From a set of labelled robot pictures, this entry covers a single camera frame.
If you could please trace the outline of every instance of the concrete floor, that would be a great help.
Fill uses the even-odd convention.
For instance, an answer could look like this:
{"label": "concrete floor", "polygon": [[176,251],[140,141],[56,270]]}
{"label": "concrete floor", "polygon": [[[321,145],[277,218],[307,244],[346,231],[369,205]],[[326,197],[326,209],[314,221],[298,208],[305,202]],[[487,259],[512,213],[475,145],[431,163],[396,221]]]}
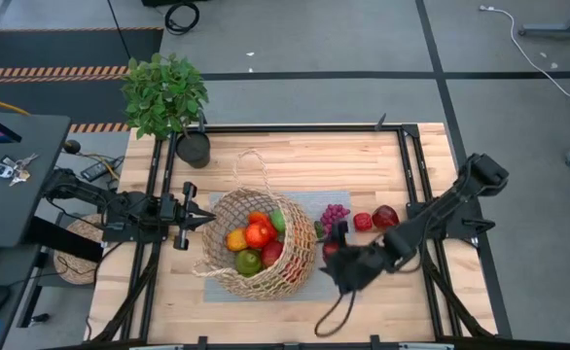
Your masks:
{"label": "concrete floor", "polygon": [[[531,71],[510,42],[510,22],[478,11],[478,0],[426,0],[445,71]],[[488,0],[517,23],[563,22],[570,0]],[[121,26],[162,25],[139,0],[113,0]],[[164,33],[161,51],[187,55],[204,73],[431,71],[410,0],[211,0],[198,3],[191,33]],[[12,0],[4,28],[113,26],[101,0]],[[570,71],[570,42],[519,38],[538,64]],[[252,57],[246,53],[255,53]],[[570,90],[570,80],[560,82]],[[570,99],[545,80],[449,81],[468,153],[489,153],[511,173],[508,189],[482,201],[513,336],[570,342]],[[208,82],[211,123],[445,122],[433,80],[331,79]],[[126,134],[72,135],[89,151],[123,153]],[[62,160],[81,170],[83,159]],[[64,203],[69,211],[92,208]],[[54,215],[42,206],[43,216]],[[12,330],[6,349],[82,339],[89,291],[44,291],[37,312],[54,320]]]}

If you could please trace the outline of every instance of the white cable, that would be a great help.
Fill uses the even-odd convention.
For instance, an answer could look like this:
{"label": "white cable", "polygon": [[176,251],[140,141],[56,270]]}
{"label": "white cable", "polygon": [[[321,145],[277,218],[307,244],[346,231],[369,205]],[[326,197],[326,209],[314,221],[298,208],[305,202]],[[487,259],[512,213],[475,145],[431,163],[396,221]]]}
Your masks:
{"label": "white cable", "polygon": [[510,15],[509,13],[507,13],[506,11],[503,10],[499,10],[499,9],[495,9],[492,6],[484,6],[484,5],[480,5],[480,11],[489,11],[489,12],[496,12],[499,14],[504,14],[507,17],[510,18],[510,20],[512,21],[512,27],[510,28],[510,37],[512,38],[512,42],[515,43],[515,45],[517,46],[518,50],[520,51],[520,53],[522,53],[523,57],[525,57],[525,59],[527,60],[527,62],[529,62],[529,64],[531,64],[532,67],[536,68],[540,73],[544,74],[547,78],[549,78],[549,80],[555,84],[555,86],[557,88],[559,88],[560,91],[562,91],[566,96],[570,97],[570,93],[568,93],[563,87],[561,87],[556,81],[555,79],[552,78],[552,76],[549,75],[549,73],[545,72],[544,69],[538,67],[534,62],[531,61],[531,59],[529,59],[529,57],[527,56],[527,53],[525,53],[525,51],[522,49],[522,47],[518,44],[517,39],[515,38],[515,18],[512,17],[512,15]]}

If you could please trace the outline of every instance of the wooden table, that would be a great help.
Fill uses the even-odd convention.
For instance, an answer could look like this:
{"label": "wooden table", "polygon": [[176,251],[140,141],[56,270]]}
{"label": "wooden table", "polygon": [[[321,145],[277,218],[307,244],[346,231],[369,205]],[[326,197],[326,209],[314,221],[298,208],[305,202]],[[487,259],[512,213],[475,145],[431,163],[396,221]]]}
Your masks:
{"label": "wooden table", "polygon": [[[456,171],[442,123],[418,125],[430,182],[434,195],[443,193],[455,179]],[[277,191],[348,190],[353,213],[372,212],[380,204],[390,204],[400,218],[406,218],[409,201],[397,133],[389,132],[314,132],[212,134],[212,159],[203,169],[192,169],[178,157],[174,163],[171,192],[182,197],[185,181],[199,188],[196,202],[209,208],[208,196],[234,188],[232,164],[236,155],[255,148],[267,162],[270,184]],[[145,191],[154,139],[136,140],[132,130],[121,190]],[[419,179],[414,150],[409,153],[415,180]],[[160,194],[167,145],[162,147],[159,180],[155,194]],[[240,175],[249,187],[262,185],[259,163],[242,162]],[[415,181],[418,197],[421,185]],[[357,233],[359,242],[370,240],[373,233]],[[172,239],[162,245],[158,282],[149,331],[149,343],[196,343],[207,335],[210,343],[274,342],[367,342],[370,334],[382,341],[433,340],[430,313],[421,273],[410,275],[383,273],[357,296],[349,322],[341,332],[329,338],[317,338],[313,328],[332,305],[326,301],[203,302],[204,281],[191,273],[193,262],[202,256],[200,230],[190,233],[190,250],[176,251]],[[90,310],[93,334],[98,334],[124,300],[135,245],[126,243],[102,264]],[[495,323],[484,285],[477,251],[457,240],[447,240],[445,250],[453,288],[473,315],[490,332]],[[149,248],[145,252],[145,261]],[[406,267],[415,264],[413,260]],[[449,322],[445,301],[437,291],[445,333]],[[132,336],[138,335],[142,313],[137,303]],[[341,305],[325,323],[337,324],[345,311]]]}

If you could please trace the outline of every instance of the gray mat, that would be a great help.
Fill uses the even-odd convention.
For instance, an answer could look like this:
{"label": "gray mat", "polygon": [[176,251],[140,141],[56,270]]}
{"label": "gray mat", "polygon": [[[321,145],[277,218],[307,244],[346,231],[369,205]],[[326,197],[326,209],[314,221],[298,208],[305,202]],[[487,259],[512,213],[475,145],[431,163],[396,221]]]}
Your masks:
{"label": "gray mat", "polygon": [[[350,192],[348,191],[322,191],[322,192],[283,192],[292,200],[296,201],[303,209],[306,215],[316,221],[322,216],[329,204],[341,204],[345,208],[352,210],[350,203]],[[214,204],[223,196],[223,193],[215,192],[209,195],[209,203],[213,208]],[[350,213],[347,217],[347,224],[350,232],[354,232],[352,218],[354,213]],[[346,240],[355,243],[353,233],[346,234]],[[322,246],[316,247],[315,267],[309,276],[306,284],[300,288],[294,295],[285,297],[284,301],[316,301],[316,300],[335,300],[338,297],[338,290],[331,277],[324,272],[318,270],[324,265],[322,260]],[[218,281],[213,278],[205,279],[205,290],[203,295],[204,302],[241,302],[255,301],[247,297],[238,297],[222,288]]]}

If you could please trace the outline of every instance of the lime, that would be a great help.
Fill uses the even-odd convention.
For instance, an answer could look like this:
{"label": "lime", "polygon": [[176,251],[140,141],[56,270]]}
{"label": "lime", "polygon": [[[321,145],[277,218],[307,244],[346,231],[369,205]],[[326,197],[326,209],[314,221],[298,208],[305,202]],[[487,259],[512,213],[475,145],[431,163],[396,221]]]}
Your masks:
{"label": "lime", "polygon": [[262,268],[262,258],[259,252],[246,249],[235,256],[235,269],[245,277],[250,277]]}
{"label": "lime", "polygon": [[285,219],[280,209],[276,209],[269,214],[269,220],[272,222],[274,228],[279,232],[285,232]]}

